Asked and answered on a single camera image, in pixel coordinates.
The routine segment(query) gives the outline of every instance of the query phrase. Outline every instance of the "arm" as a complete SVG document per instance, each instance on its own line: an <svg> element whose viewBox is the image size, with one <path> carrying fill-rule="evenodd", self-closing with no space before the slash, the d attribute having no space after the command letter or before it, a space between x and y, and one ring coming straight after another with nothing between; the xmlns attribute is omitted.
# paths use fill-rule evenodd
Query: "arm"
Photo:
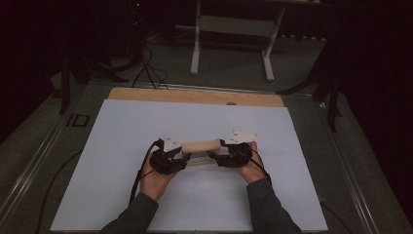
<svg viewBox="0 0 413 234"><path fill-rule="evenodd" d="M251 143L250 146L251 149L257 151L255 142ZM255 152L253 152L252 159L262 165L261 159ZM282 207L270 181L264 176L261 169L249 162L238 168L237 171L248 183L246 192L252 228L255 233L301 233L300 228Z"/></svg>
<svg viewBox="0 0 413 234"><path fill-rule="evenodd" d="M104 226L100 233L146 233L146 229L158 209L158 201L164 195L170 180L175 176L160 175L150 166L149 155L143 167L142 174L146 175L140 180L140 192L117 219Z"/></svg>

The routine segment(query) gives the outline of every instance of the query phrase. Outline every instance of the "cable on floor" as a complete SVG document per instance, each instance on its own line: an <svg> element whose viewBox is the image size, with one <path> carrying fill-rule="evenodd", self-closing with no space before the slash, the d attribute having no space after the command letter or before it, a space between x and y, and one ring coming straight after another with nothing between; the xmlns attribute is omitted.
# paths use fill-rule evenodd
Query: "cable on floor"
<svg viewBox="0 0 413 234"><path fill-rule="evenodd" d="M58 177L58 175L60 174L61 170L64 169L64 167L66 167L66 165L68 163L70 163L70 161L72 161L73 159L75 159L77 156L79 156L82 153L83 149L81 149L79 152L73 154L69 159L66 160L66 162L64 162L64 164L58 169L58 171L55 173L54 177L52 178L51 183L49 184L48 190L46 192L45 197L43 198L43 203L42 203L42 207L40 209L40 214L39 214L39 219L37 220L37 227L36 227L36 234L38 234L40 232L40 227L42 225L42 218L43 218L43 212L45 211L45 207L46 207L46 202L48 201L48 197L49 197L49 193L52 189L53 184L55 183L56 178Z"/></svg>
<svg viewBox="0 0 413 234"><path fill-rule="evenodd" d="M152 52L152 50L151 50L148 46L144 46L144 48L146 48L146 49L149 51L149 59L142 58L143 67L142 67L142 69L139 71L139 73L136 75L136 77L134 78L131 87L132 87L132 88L134 87L134 85L135 85L136 82L138 81L138 79L139 79L139 77L141 76L141 74L143 73L143 71L146 71L146 74L147 74L147 76L148 76L148 79L149 79L149 81L151 82L152 87L153 87L154 89L159 89L160 86L164 85L165 88L167 88L167 90L168 90L168 89L169 89L169 88L168 88L168 85L165 83L165 81L166 81L166 80L168 79L168 77L169 77L168 72L167 72L167 71L164 71L164 70L162 70L162 69L155 68L155 67L153 67L152 65L150 65L150 61L152 60L153 52ZM164 77L164 78L161 78L161 76L160 76L160 74L158 74L158 72L163 72L163 73L165 74L165 77ZM156 78L158 78L159 83L158 83L157 85L155 85L155 82L154 82L154 80L153 80L153 75L151 75L151 74L155 75Z"/></svg>
<svg viewBox="0 0 413 234"><path fill-rule="evenodd" d="M333 212L329 207L326 206L326 204L321 201L319 202L322 207L324 207L326 210L328 210L343 226L346 228L346 230L350 233L353 234L353 231L350 229L350 227L344 222L344 220L335 212Z"/></svg>

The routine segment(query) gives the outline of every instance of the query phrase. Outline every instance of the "black sleeve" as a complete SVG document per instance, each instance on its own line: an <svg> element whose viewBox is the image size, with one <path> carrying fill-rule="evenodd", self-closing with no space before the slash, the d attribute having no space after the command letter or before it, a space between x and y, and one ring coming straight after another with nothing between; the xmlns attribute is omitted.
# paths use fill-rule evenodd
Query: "black sleeve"
<svg viewBox="0 0 413 234"><path fill-rule="evenodd" d="M109 222L99 233L105 234L138 234L146 233L146 229L152 221L158 203L143 193L138 193L117 219Z"/></svg>
<svg viewBox="0 0 413 234"><path fill-rule="evenodd" d="M282 207L267 178L246 187L251 223L255 233L302 233L288 212Z"/></svg>

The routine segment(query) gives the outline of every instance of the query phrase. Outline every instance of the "aluminum rail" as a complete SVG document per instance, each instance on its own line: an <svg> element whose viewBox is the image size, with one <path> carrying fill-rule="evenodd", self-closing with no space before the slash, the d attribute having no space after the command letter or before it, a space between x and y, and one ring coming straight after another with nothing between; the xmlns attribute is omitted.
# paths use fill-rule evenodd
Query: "aluminum rail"
<svg viewBox="0 0 413 234"><path fill-rule="evenodd" d="M337 150L339 166L343 172L344 180L349 188L350 195L352 196L353 202L358 212L358 216L363 225L364 231L367 234L380 234L379 229L377 228L376 222L369 210L365 197L358 186L355 175L353 174L352 168L347 160L346 153L341 145L341 142L337 135L331 132L326 119L325 119L325 106L323 103L315 102L314 105L319 113L322 124L325 128L325 131L328 133L335 149Z"/></svg>
<svg viewBox="0 0 413 234"><path fill-rule="evenodd" d="M7 195L5 201L0 207L0 233L4 231L9 220L13 216L16 208L19 206L23 196L25 195L27 189L30 187L31 182L36 177L41 166L45 162L50 150L52 149L61 129L64 127L68 121L74 106L81 98L82 94L85 92L84 87L79 87L72 95L72 101L69 104L63 115L58 116L55 124L52 126L51 130L46 135L43 142L40 144L36 153L31 158L28 165L21 172L18 179L16 180L13 188Z"/></svg>

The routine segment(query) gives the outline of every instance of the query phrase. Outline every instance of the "white surface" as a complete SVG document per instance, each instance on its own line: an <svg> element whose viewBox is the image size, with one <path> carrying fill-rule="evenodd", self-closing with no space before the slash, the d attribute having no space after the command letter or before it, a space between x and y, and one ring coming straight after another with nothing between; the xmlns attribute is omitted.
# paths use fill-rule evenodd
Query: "white surface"
<svg viewBox="0 0 413 234"><path fill-rule="evenodd" d="M180 142L257 133L284 208L304 231L326 230L291 118L283 107L106 100L61 201L53 231L99 230L128 205L145 152L165 134ZM187 167L169 184L150 231L250 231L244 180L216 164Z"/></svg>
<svg viewBox="0 0 413 234"><path fill-rule="evenodd" d="M240 131L233 131L230 136L225 139L226 144L241 144L246 142L253 142L258 138L257 134L243 133Z"/></svg>

